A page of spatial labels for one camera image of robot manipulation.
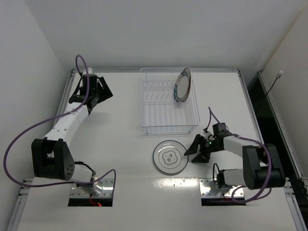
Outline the white plate with flower emblem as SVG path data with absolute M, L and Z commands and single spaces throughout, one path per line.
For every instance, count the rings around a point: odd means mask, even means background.
M 181 173 L 189 162 L 186 148 L 175 140 L 160 142 L 153 151 L 153 163 L 162 174 L 174 176 Z

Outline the green rimmed white plate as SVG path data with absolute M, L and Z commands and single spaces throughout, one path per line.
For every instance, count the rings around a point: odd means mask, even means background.
M 186 102 L 190 93 L 192 82 L 192 73 L 189 67 L 184 68 L 184 70 L 179 74 L 174 90 L 173 96 L 175 102 Z

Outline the orange sunburst plate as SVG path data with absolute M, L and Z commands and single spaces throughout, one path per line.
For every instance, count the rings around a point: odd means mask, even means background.
M 192 72 L 189 67 L 184 68 L 182 78 L 178 85 L 178 96 L 181 97 L 181 102 L 185 102 L 189 96 L 191 81 L 192 81 Z

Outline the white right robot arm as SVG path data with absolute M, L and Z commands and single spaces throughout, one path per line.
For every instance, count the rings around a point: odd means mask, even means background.
M 208 163 L 212 153 L 228 151 L 242 159 L 240 169 L 220 169 L 216 176 L 219 188 L 244 186 L 250 190 L 279 188 L 285 184 L 285 174 L 273 144 L 233 136 L 225 123 L 213 125 L 213 134 L 204 129 L 204 134 L 197 134 L 185 152 L 185 156 L 196 154 L 193 163 Z

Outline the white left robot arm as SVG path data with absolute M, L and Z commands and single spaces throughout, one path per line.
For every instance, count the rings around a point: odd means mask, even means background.
M 85 74 L 68 100 L 66 112 L 50 132 L 31 144 L 34 175 L 39 178 L 71 181 L 83 191 L 99 195 L 103 183 L 96 172 L 81 161 L 75 161 L 70 142 L 84 119 L 93 108 L 113 96 L 103 77 Z

